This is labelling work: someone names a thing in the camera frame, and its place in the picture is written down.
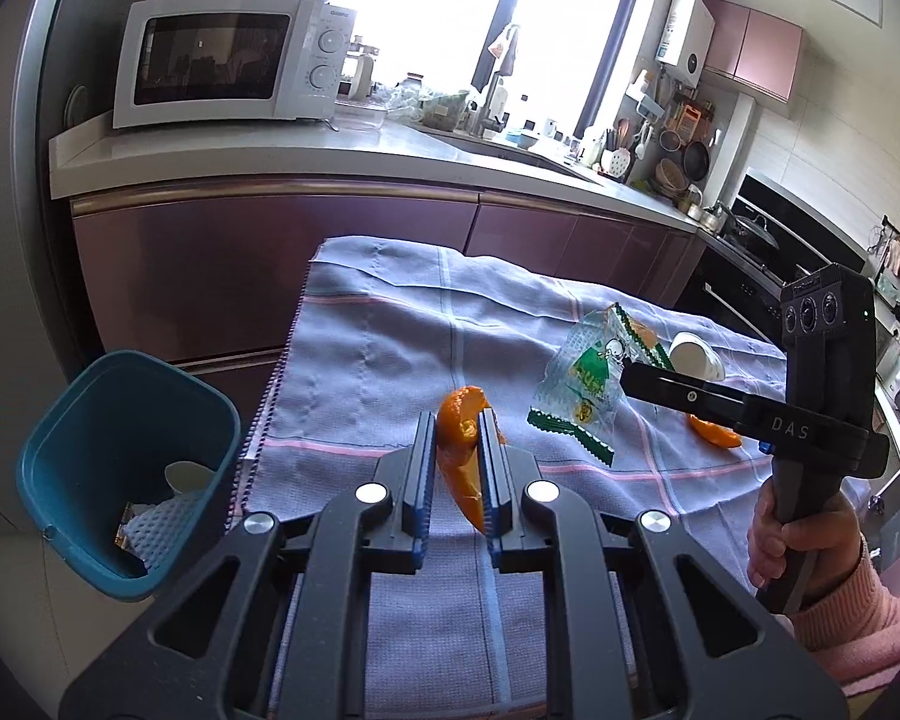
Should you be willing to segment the pink sleeve right forearm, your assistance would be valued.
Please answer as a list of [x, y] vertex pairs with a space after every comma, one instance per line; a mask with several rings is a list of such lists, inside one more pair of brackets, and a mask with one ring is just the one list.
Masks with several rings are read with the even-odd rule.
[[788, 617], [793, 635], [847, 697], [888, 686], [900, 670], [900, 595], [862, 553], [834, 592]]

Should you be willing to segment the person's right hand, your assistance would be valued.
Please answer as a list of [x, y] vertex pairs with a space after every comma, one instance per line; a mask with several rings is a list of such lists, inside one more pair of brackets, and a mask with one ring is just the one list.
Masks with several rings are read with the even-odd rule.
[[787, 556], [814, 553], [813, 571], [806, 582], [806, 598], [823, 598], [838, 589], [857, 569], [863, 539], [854, 505], [842, 493], [832, 496], [811, 517], [781, 523], [775, 516], [772, 479], [759, 489], [748, 530], [746, 575], [756, 589], [765, 589], [784, 575]]

